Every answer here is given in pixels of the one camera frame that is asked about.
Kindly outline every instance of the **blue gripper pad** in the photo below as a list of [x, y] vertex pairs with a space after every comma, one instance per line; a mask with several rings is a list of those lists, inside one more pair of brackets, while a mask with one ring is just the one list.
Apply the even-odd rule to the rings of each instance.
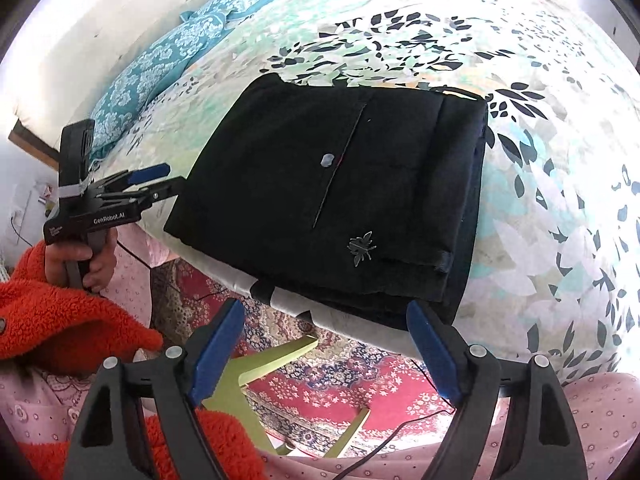
[[412, 301], [407, 306], [406, 325], [438, 394], [458, 407], [463, 399], [458, 366], [417, 301]]
[[[193, 368], [193, 382], [188, 393], [193, 406], [199, 406], [204, 399], [212, 396], [222, 376], [222, 371], [225, 369], [226, 362], [244, 329], [244, 305], [239, 300], [233, 300], [232, 303], [227, 302], [223, 304], [209, 325], [196, 329], [196, 332], [205, 329], [206, 332], [203, 330], [201, 333], [208, 336], [209, 341], [204, 342], [200, 357]], [[187, 352], [190, 351], [191, 339], [194, 336], [197, 339], [199, 336], [196, 332], [191, 335], [185, 345]]]
[[129, 180], [127, 183], [130, 186], [135, 186], [136, 184], [144, 184], [145, 182], [151, 182], [152, 180], [157, 180], [158, 178], [164, 178], [169, 173], [171, 173], [171, 167], [163, 162], [162, 164], [156, 164], [155, 166], [149, 166], [148, 168], [143, 168], [142, 170], [132, 171], [129, 175]]

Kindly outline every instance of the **black cable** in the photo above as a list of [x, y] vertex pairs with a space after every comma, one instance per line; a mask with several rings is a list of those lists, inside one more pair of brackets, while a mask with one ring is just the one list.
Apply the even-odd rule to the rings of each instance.
[[17, 231], [17, 229], [15, 228], [14, 225], [14, 217], [11, 217], [11, 229], [14, 230], [14, 233], [18, 236], [18, 238], [20, 238], [20, 240], [22, 240], [24, 243], [26, 243], [29, 247], [33, 247], [33, 244], [30, 244], [27, 240], [25, 240], [24, 238], [22, 238], [20, 236], [20, 233]]
[[[418, 368], [418, 370], [420, 370], [422, 372], [422, 374], [424, 375], [424, 378], [427, 379], [427, 382], [431, 385], [431, 387], [436, 390], [436, 393], [438, 392], [438, 389], [435, 387], [435, 385], [433, 384], [433, 381], [431, 381], [431, 379], [429, 378], [429, 376], [424, 372], [424, 370], [422, 368], [420, 368], [420, 365], [415, 362], [413, 359], [411, 359], [411, 362], [414, 364], [414, 366], [416, 368]], [[445, 399], [443, 396], [440, 396], [440, 398], [442, 400], [444, 400], [444, 402], [452, 409], [455, 410], [455, 408], [453, 407], [453, 405], [447, 400]]]
[[[135, 258], [137, 261], [139, 261], [141, 264], [143, 264], [147, 269], [149, 269], [149, 272], [151, 272], [153, 269], [152, 267], [146, 263], [142, 258], [140, 258], [139, 256], [137, 256], [136, 254], [134, 254], [132, 251], [130, 251], [129, 249], [127, 249], [122, 243], [120, 243], [120, 241], [118, 241], [118, 245], [126, 252], [129, 253], [129, 256], [131, 256], [132, 258]], [[182, 291], [176, 287], [173, 286], [171, 283], [166, 282], [166, 284], [169, 286], [169, 288], [172, 288], [175, 292], [177, 292], [178, 294], [182, 294]], [[207, 298], [211, 297], [211, 296], [215, 296], [216, 294], [218, 294], [218, 292], [211, 292], [210, 294], [205, 294], [204, 296], [202, 296], [201, 298], [190, 298], [191, 301], [202, 301], [202, 300], [206, 300]]]
[[453, 413], [449, 413], [447, 410], [438, 410], [435, 413], [431, 413], [431, 415], [422, 416], [420, 418], [414, 418], [414, 420], [407, 420], [407, 421], [403, 422], [402, 424], [400, 424], [400, 426], [398, 426], [394, 430], [394, 432], [392, 434], [390, 434], [386, 438], [386, 440], [382, 444], [380, 444], [376, 449], [374, 449], [367, 456], [362, 457], [357, 462], [354, 462], [353, 464], [351, 464], [347, 469], [344, 469], [343, 471], [341, 471], [338, 476], [334, 476], [334, 480], [342, 480], [350, 472], [354, 471], [355, 469], [357, 469], [360, 466], [362, 466], [365, 463], [367, 463], [373, 456], [375, 456], [377, 453], [379, 453], [389, 442], [391, 442], [396, 437], [396, 435], [399, 433], [399, 431], [402, 430], [402, 428], [404, 428], [407, 424], [413, 424], [414, 422], [420, 422], [421, 420], [427, 420], [428, 418], [431, 418], [432, 416], [439, 415], [441, 413], [447, 413], [447, 415], [453, 415]]

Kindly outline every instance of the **sleeve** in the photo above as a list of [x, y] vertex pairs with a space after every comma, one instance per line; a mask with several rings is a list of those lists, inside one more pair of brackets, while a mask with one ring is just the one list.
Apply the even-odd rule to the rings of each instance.
[[84, 290], [46, 283], [44, 243], [27, 250], [0, 283], [0, 360], [61, 375], [95, 372], [108, 356], [130, 362], [138, 348], [159, 350], [162, 336], [119, 306]]
[[44, 253], [46, 245], [41, 240], [32, 248], [24, 251], [20, 261], [15, 266], [12, 280], [34, 280], [36, 282], [47, 283], [44, 274]]

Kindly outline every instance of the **screw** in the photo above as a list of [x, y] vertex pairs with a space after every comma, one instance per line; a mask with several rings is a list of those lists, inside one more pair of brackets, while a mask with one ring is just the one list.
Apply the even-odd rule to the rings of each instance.
[[176, 359], [182, 355], [182, 348], [179, 346], [169, 346], [164, 352], [169, 359]]
[[102, 362], [102, 366], [104, 366], [105, 368], [107, 368], [107, 370], [111, 370], [112, 368], [115, 368], [115, 366], [118, 364], [118, 358], [111, 356], [111, 357], [107, 357], [103, 362]]
[[546, 358], [546, 356], [543, 355], [536, 355], [533, 358], [533, 362], [535, 362], [535, 364], [537, 364], [540, 368], [546, 368], [549, 366], [549, 359]]
[[486, 348], [482, 345], [471, 345], [469, 347], [469, 353], [473, 357], [484, 357], [486, 355]]

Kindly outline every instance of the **person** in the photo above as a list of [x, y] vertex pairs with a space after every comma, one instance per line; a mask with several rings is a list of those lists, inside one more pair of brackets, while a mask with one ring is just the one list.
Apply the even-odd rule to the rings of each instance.
[[[131, 244], [140, 240], [136, 233], [129, 235]], [[41, 242], [24, 253], [9, 282], [0, 283], [0, 416], [42, 480], [62, 478], [68, 441], [92, 374], [102, 361], [111, 355], [131, 361], [140, 349], [158, 351], [162, 346], [161, 335], [140, 321], [150, 317], [150, 297], [148, 304], [146, 297], [141, 300], [144, 308], [128, 310], [135, 294], [125, 289], [131, 288], [135, 272], [131, 260], [116, 256], [117, 242], [115, 230], [109, 232], [100, 254], [91, 254], [89, 247], [74, 242], [49, 247]], [[94, 294], [66, 288], [64, 262], [89, 258], [90, 272], [83, 285]], [[97, 295], [113, 288], [114, 282], [120, 288], [113, 292], [124, 294], [120, 305]], [[72, 394], [60, 395], [67, 390]], [[564, 391], [580, 433], [589, 478], [608, 478], [640, 431], [638, 380], [605, 373], [581, 378]], [[506, 410], [506, 404], [501, 404], [497, 411], [476, 478], [490, 477]], [[160, 477], [177, 480], [158, 418], [151, 412], [145, 415]], [[232, 416], [207, 410], [196, 410], [196, 416], [230, 480], [331, 479], [357, 460], [268, 454], [255, 449]], [[418, 480], [438, 446], [379, 454], [346, 478]]]

